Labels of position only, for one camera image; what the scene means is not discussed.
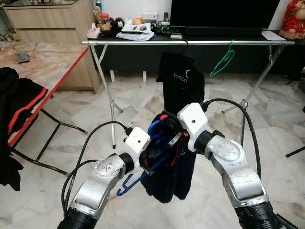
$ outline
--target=marble tabletop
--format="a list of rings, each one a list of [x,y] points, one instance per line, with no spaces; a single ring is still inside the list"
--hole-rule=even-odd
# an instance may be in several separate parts
[[[21,51],[28,54],[29,62],[18,64],[16,53]],[[23,128],[10,136],[10,146],[18,140],[35,115],[87,51],[88,47],[85,45],[0,42],[0,68],[14,68],[20,78],[31,79],[49,90],[45,98],[35,106],[32,111],[34,115],[27,119]]]

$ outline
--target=wooden drawer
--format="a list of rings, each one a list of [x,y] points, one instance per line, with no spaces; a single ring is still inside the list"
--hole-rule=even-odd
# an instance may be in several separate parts
[[[18,30],[23,42],[80,44],[76,30]]]
[[[7,10],[16,29],[74,28],[70,9]]]

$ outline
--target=bottle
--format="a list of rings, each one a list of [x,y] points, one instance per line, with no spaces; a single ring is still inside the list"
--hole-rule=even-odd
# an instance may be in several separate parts
[[[100,9],[102,10],[102,2],[101,2],[101,0],[96,0],[95,5],[100,7]]]

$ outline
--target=figurine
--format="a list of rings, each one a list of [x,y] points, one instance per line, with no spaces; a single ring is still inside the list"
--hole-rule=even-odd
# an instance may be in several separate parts
[[[305,0],[293,0],[288,4],[279,34],[293,40],[305,38]]]

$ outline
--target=electrical outlet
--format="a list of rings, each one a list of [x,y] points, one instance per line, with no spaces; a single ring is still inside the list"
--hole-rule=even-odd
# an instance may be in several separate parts
[[[158,13],[143,13],[143,20],[157,20]]]

